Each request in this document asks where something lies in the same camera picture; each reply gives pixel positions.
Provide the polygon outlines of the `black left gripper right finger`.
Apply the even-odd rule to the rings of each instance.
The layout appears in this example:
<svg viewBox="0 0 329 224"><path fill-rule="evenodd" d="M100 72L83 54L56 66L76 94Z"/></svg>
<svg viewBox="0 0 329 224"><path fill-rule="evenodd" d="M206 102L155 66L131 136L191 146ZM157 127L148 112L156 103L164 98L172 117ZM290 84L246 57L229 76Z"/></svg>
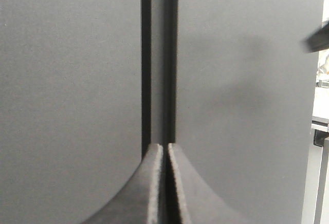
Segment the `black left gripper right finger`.
<svg viewBox="0 0 329 224"><path fill-rule="evenodd" d="M207 185L178 144L168 144L168 152L181 223L247 222Z"/></svg>

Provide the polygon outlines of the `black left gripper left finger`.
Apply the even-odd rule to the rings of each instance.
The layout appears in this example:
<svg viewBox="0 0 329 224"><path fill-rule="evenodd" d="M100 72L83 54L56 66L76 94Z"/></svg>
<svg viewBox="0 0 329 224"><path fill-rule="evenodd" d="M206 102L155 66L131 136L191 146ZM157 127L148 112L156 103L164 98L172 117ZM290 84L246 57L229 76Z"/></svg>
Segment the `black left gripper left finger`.
<svg viewBox="0 0 329 224"><path fill-rule="evenodd" d="M154 143L123 188L84 223L158 223L162 146Z"/></svg>

